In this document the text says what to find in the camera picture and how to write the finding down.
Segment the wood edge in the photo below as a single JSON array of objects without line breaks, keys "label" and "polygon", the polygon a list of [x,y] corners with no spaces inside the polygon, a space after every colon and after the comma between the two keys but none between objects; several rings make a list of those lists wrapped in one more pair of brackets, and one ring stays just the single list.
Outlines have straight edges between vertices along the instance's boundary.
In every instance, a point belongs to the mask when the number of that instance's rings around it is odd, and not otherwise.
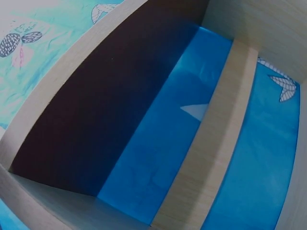
[{"label": "wood edge", "polygon": [[41,206],[1,165],[0,197],[9,209],[32,230],[71,229]]},{"label": "wood edge", "polygon": [[[11,177],[40,206],[70,229],[147,230],[149,228],[148,225],[120,212],[94,196],[54,188],[13,174]],[[33,223],[33,229],[59,229],[54,224],[48,225],[49,219],[40,216],[39,220],[40,222]]]},{"label": "wood edge", "polygon": [[300,85],[300,115],[295,160],[287,195],[275,230],[301,230],[307,226],[307,80]]},{"label": "wood edge", "polygon": [[[206,115],[152,226],[165,230],[199,230],[202,227],[222,183],[241,130],[255,75],[257,57],[257,50],[237,40],[234,41]],[[238,93],[227,92],[229,87],[233,86],[229,78],[235,78],[239,74],[242,76],[237,79],[240,84],[239,87],[237,86]],[[226,106],[226,109],[233,110],[229,113],[230,117],[227,117],[230,119],[227,130],[219,130],[217,128],[219,125],[214,126],[215,123],[223,123],[225,109],[220,106],[223,101],[225,104],[231,104],[230,107]],[[222,137],[223,142],[216,149],[207,148],[205,144],[206,139],[210,144],[212,141],[210,136],[214,136],[214,132],[210,129],[222,131],[222,136],[226,137]],[[204,157],[202,154],[204,152],[209,154]],[[206,171],[203,168],[208,162],[212,166]]]},{"label": "wood edge", "polygon": [[147,0],[125,0],[86,32],[26,99],[0,141],[0,163],[9,169],[27,134],[61,86],[91,52]]}]

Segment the wooden shelf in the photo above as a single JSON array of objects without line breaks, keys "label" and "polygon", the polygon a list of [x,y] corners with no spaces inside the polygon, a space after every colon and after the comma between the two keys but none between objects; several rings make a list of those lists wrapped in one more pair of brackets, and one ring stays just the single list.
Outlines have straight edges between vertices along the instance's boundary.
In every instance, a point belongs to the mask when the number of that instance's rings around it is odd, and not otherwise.
[{"label": "wooden shelf", "polygon": [[95,196],[207,3],[125,0],[35,87],[0,141],[0,197],[30,229],[148,228]]},{"label": "wooden shelf", "polygon": [[201,228],[241,130],[257,57],[255,49],[234,41],[206,115],[153,226],[170,230]]},{"label": "wooden shelf", "polygon": [[95,197],[39,184],[2,166],[0,178],[1,199],[32,230],[149,228]]}]

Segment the white leaf print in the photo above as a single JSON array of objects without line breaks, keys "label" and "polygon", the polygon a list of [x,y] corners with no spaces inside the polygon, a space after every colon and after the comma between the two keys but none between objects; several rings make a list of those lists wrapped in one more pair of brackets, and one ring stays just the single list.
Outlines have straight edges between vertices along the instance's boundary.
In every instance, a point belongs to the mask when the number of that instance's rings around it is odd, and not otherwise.
[{"label": "white leaf print", "polygon": [[294,96],[296,92],[296,84],[292,79],[279,78],[270,75],[269,77],[283,88],[282,93],[280,94],[279,102],[285,102]]},{"label": "white leaf print", "polygon": [[109,13],[111,12],[115,7],[117,7],[119,4],[97,4],[94,6],[92,10],[92,21],[93,24],[96,24],[97,21],[99,21],[100,16],[102,13]]},{"label": "white leaf print", "polygon": [[283,89],[282,93],[280,94],[280,98],[279,98],[279,102],[284,102],[289,100],[290,98],[292,98],[295,94],[295,90],[294,91],[289,91],[286,89]]}]

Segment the shelf board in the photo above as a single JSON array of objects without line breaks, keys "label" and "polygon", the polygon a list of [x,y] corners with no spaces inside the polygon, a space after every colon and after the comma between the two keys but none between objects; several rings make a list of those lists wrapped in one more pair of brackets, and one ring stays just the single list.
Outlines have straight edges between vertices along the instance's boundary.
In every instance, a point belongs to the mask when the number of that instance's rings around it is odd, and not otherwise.
[{"label": "shelf board", "polygon": [[0,166],[0,197],[30,229],[126,229],[149,226],[101,200],[39,184]]},{"label": "shelf board", "polygon": [[218,193],[245,116],[258,51],[235,40],[206,115],[153,220],[161,229],[199,230]]}]

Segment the black and white leaf print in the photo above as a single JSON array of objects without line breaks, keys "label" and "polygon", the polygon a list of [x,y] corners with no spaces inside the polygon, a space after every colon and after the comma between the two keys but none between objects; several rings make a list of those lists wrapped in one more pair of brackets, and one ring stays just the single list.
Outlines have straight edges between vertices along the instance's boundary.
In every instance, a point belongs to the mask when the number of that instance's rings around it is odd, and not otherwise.
[{"label": "black and white leaf print", "polygon": [[30,23],[24,23],[18,26],[15,30],[21,34],[27,33],[30,30],[32,30],[34,27],[36,27],[37,23],[35,22],[30,22]]},{"label": "black and white leaf print", "polygon": [[8,34],[0,43],[0,57],[5,58],[10,55],[20,42],[19,34]]},{"label": "black and white leaf print", "polygon": [[279,97],[279,102],[285,102],[291,99],[296,92],[296,83],[291,78],[280,78],[269,75],[269,77],[279,86],[282,87],[282,92]]},{"label": "black and white leaf print", "polygon": [[31,32],[22,36],[21,40],[23,43],[32,43],[38,41],[42,36],[41,32]]}]

